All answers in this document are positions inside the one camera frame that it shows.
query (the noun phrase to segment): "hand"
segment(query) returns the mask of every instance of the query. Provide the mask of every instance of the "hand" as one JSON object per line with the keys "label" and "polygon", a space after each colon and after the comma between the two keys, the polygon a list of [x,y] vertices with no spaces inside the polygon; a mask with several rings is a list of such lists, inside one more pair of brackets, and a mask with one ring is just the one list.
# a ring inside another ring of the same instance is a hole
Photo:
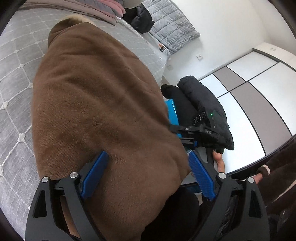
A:
{"label": "hand", "polygon": [[263,178],[263,175],[261,173],[258,173],[257,175],[255,175],[254,177],[254,180],[256,182],[256,184],[258,184],[258,182],[260,182]]}
{"label": "hand", "polygon": [[225,164],[224,164],[224,161],[222,159],[222,154],[213,151],[213,159],[214,159],[215,162],[217,162],[218,172],[224,172],[225,173]]}

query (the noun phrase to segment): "white trim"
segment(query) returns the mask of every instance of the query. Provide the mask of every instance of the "white trim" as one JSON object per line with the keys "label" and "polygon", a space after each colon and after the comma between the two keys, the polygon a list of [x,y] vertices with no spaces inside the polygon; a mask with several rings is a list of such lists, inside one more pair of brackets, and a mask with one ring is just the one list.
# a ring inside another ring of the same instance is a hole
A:
{"label": "white trim", "polygon": [[274,202],[279,199],[281,196],[283,196],[287,191],[289,191],[292,187],[294,187],[296,185],[296,180],[294,182],[292,182],[292,184],[287,188],[286,191],[284,191],[281,195],[279,195],[275,200]]}
{"label": "white trim", "polygon": [[268,167],[267,165],[263,165],[262,167],[265,167],[265,169],[266,169],[267,172],[268,172],[268,175],[270,175],[270,169],[269,169],[269,167]]}

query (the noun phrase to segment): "sleeve cuff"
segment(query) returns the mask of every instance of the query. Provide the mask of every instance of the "sleeve cuff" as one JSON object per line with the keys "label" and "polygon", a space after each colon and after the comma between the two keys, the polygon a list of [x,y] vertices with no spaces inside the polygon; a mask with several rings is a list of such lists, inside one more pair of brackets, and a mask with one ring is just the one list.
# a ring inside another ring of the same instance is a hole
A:
{"label": "sleeve cuff", "polygon": [[258,173],[261,173],[263,177],[267,177],[268,175],[270,175],[269,167],[267,165],[259,167],[256,174]]}

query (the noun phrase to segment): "gray blanket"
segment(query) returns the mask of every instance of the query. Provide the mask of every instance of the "gray blanket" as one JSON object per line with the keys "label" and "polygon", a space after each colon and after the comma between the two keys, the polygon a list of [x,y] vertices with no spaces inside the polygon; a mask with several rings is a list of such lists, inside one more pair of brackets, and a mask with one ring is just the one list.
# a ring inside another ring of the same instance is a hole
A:
{"label": "gray blanket", "polygon": [[145,0],[155,22],[150,33],[173,54],[200,36],[181,10],[170,0]]}

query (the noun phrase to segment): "brown coat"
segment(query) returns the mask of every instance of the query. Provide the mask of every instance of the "brown coat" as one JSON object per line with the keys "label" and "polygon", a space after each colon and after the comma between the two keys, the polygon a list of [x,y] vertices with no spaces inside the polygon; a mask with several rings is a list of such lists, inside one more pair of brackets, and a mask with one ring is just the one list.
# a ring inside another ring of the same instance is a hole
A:
{"label": "brown coat", "polygon": [[139,240],[189,173],[187,155],[148,68],[104,31],[76,23],[53,27],[34,79],[38,172],[60,179],[106,150],[87,207],[107,241]]}

